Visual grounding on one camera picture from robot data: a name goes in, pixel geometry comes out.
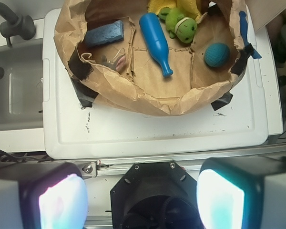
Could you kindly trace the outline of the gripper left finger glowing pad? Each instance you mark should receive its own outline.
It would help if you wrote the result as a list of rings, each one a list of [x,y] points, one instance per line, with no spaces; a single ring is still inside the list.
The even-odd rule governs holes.
[[[88,194],[70,162],[0,162],[0,229],[82,229]]]

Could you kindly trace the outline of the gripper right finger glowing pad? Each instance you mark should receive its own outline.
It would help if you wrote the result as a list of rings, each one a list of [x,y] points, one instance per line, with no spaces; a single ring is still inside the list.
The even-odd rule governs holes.
[[[196,197],[207,229],[286,229],[286,156],[208,158]]]

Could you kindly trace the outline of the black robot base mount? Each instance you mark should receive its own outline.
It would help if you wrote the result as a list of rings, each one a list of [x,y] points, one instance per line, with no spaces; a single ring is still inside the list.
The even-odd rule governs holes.
[[[197,181],[176,162],[134,164],[110,191],[115,229],[202,229]]]

